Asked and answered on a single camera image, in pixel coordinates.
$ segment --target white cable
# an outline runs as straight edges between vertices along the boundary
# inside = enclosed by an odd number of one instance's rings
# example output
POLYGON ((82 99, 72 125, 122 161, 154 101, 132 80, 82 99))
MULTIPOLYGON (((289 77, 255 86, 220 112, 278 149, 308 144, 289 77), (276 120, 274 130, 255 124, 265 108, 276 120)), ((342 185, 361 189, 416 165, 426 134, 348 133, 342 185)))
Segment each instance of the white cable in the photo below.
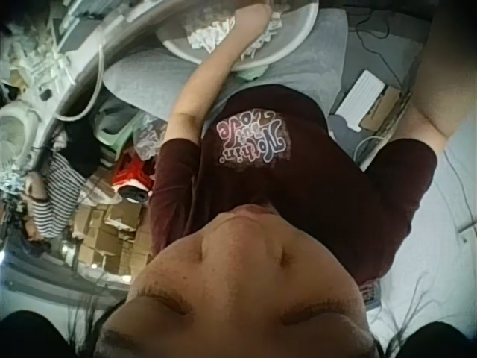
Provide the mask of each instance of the white cable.
POLYGON ((356 163, 356 158, 358 156, 358 151, 363 146, 363 144, 365 144, 366 142, 368 142, 369 140, 372 140, 372 139, 384 140, 384 138, 382 136, 369 136, 368 138, 363 139, 355 149, 355 153, 353 154, 353 162, 356 163))
POLYGON ((80 114, 77 114, 76 116, 67 117, 67 116, 61 116, 57 113, 55 113, 53 116, 59 119, 60 121, 64 121, 64 122, 74 122, 86 116, 92 109, 92 106, 95 105, 96 100, 98 99, 99 92, 101 91, 101 86, 103 84, 103 77, 104 77, 104 53, 103 53, 103 46, 100 43, 98 48, 98 80, 96 81, 95 90, 92 93, 92 96, 91 96, 91 99, 89 100, 88 105, 83 110, 83 112, 81 112, 80 114))

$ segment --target maroon shirt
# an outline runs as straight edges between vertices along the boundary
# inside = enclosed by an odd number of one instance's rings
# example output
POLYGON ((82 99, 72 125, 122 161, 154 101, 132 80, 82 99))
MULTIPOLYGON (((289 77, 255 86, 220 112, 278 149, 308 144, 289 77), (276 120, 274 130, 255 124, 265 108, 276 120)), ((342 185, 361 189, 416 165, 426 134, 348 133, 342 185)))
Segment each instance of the maroon shirt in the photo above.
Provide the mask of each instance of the maroon shirt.
POLYGON ((219 213, 269 202, 363 284, 391 267, 436 165, 430 147, 401 139, 363 172, 328 135, 313 100, 278 85, 246 89, 229 99, 201 147, 185 139, 162 147, 153 252, 219 213))

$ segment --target white fan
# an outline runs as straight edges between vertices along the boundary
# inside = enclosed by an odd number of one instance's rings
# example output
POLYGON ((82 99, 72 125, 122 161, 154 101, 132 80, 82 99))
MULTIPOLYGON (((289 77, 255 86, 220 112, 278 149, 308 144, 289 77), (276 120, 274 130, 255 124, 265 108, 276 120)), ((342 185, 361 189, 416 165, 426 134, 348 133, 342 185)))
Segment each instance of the white fan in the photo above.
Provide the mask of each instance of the white fan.
POLYGON ((20 101, 0 108, 0 189, 17 192, 22 169, 37 135, 38 116, 20 101))

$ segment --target white keyboard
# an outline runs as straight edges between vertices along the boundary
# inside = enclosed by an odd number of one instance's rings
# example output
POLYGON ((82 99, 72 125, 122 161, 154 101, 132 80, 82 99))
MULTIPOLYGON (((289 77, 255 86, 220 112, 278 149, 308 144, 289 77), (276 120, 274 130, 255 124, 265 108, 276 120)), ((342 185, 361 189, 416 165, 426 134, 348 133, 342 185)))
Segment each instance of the white keyboard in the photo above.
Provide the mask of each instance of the white keyboard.
POLYGON ((336 114, 346 120, 349 128, 361 132, 359 124, 373 108, 374 102, 384 88, 384 82, 365 70, 336 111, 336 114))

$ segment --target red object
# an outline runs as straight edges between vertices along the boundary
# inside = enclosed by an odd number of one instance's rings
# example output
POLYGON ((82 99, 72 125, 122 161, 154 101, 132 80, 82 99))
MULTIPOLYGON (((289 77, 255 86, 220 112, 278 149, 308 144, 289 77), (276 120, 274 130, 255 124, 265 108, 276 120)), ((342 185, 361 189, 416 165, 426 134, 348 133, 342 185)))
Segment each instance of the red object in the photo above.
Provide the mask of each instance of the red object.
POLYGON ((153 174, 154 159, 143 162, 135 151, 124 151, 114 168, 113 188, 118 192, 123 186, 135 186, 150 191, 153 174))

